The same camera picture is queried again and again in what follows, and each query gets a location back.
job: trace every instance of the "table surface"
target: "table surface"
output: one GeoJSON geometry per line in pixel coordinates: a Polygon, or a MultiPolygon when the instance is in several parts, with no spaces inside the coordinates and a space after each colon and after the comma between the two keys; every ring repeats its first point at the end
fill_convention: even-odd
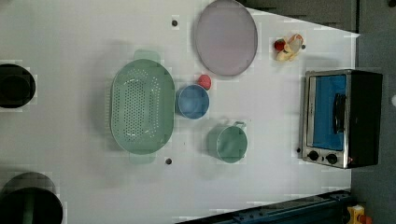
{"type": "Polygon", "coordinates": [[[350,188],[349,170],[304,162],[295,149],[305,71],[353,68],[357,36],[249,10],[257,56],[244,74],[217,77],[193,45],[195,21],[210,2],[2,1],[0,63],[29,68],[37,92],[22,109],[0,110],[1,186],[22,172],[45,174],[64,223],[95,224],[174,223],[350,188]],[[295,62],[275,61],[272,43],[293,33],[307,48],[295,62]],[[208,114],[176,115],[169,143],[143,158],[117,146],[108,121],[112,80],[136,49],[158,51],[177,88],[202,73],[214,82],[208,114]],[[246,157],[237,164],[209,157],[207,132],[236,120],[247,124],[246,157]]]}

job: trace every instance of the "blue bowl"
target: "blue bowl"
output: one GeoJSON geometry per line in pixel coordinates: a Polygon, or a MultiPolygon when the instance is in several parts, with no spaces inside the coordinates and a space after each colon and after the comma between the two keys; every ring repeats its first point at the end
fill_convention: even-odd
{"type": "Polygon", "coordinates": [[[177,112],[188,119],[200,119],[209,108],[209,96],[199,85],[190,85],[177,92],[177,112]]]}

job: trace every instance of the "black bucket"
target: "black bucket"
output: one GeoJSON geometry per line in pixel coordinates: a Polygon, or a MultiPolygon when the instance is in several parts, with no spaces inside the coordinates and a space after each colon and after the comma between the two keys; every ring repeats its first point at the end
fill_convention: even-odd
{"type": "Polygon", "coordinates": [[[63,216],[55,186],[45,175],[17,175],[6,183],[1,192],[2,224],[61,224],[63,216]]]}
{"type": "Polygon", "coordinates": [[[0,64],[0,106],[18,108],[35,95],[35,79],[16,64],[0,64]]]}

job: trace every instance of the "purple plate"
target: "purple plate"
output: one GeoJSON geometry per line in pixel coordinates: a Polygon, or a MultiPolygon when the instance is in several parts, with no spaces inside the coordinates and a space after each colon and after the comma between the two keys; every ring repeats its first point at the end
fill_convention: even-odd
{"type": "Polygon", "coordinates": [[[244,6],[234,0],[218,0],[201,14],[195,44],[207,69],[236,76],[253,62],[257,38],[256,24],[244,6]]]}

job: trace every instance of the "dark floor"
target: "dark floor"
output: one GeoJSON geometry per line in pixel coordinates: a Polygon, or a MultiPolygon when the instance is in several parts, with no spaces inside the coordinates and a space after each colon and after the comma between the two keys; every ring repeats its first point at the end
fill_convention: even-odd
{"type": "Polygon", "coordinates": [[[358,0],[236,0],[251,7],[357,33],[358,0]]]}
{"type": "Polygon", "coordinates": [[[396,223],[396,7],[388,0],[361,0],[359,66],[384,75],[379,163],[354,169],[351,191],[374,223],[396,223]]]}

